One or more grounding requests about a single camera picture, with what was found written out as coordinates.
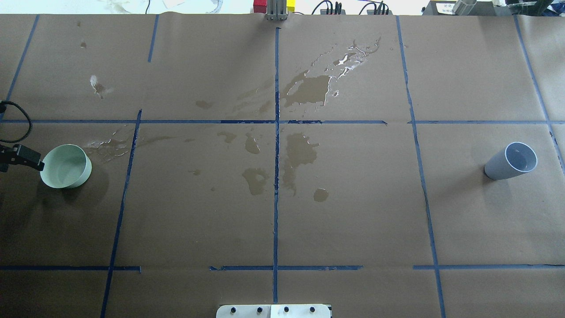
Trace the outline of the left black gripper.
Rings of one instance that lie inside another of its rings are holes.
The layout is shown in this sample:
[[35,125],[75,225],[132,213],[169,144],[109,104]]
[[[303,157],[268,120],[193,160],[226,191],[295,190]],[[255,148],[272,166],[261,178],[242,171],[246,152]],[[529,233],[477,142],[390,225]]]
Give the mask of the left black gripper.
[[0,145],[0,171],[6,173],[9,165],[22,165],[36,171],[43,171],[45,167],[41,154],[31,148],[24,145]]

